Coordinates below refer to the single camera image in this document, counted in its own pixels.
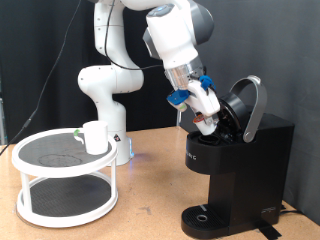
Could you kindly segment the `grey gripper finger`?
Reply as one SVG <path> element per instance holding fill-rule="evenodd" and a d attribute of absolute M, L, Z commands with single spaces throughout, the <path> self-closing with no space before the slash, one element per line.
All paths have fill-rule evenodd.
<path fill-rule="evenodd" d="M 207 128 L 215 129 L 218 125 L 219 119 L 215 118 L 214 116 L 210 116 L 210 117 L 205 116 L 204 122 Z"/>

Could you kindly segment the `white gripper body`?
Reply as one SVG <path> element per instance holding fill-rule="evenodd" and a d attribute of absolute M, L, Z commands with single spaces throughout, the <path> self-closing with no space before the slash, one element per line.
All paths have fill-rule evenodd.
<path fill-rule="evenodd" d="M 204 90 L 201 82 L 192 80 L 188 83 L 189 97 L 186 103 L 195 111 L 206 117 L 211 117 L 220 111 L 220 103 L 215 92 L 211 89 Z"/>

